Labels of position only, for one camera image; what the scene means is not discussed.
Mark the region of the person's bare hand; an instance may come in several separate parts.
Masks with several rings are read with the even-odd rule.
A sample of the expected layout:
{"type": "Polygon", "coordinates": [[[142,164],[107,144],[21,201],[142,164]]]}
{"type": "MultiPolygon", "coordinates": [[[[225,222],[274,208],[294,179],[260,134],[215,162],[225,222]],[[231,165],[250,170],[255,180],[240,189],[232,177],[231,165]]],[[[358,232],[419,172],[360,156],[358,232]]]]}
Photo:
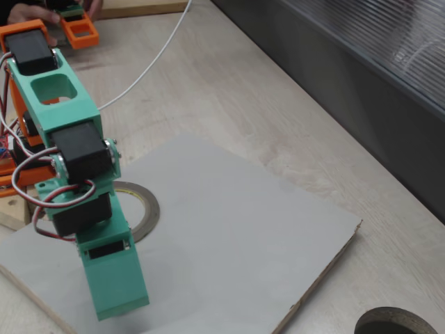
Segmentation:
{"type": "MultiPolygon", "coordinates": [[[[83,7],[92,20],[100,14],[103,1],[84,1],[83,7]]],[[[36,1],[1,1],[1,25],[22,23],[33,19],[41,19],[44,22],[57,24],[60,21],[59,14],[43,8],[36,1]]]]}

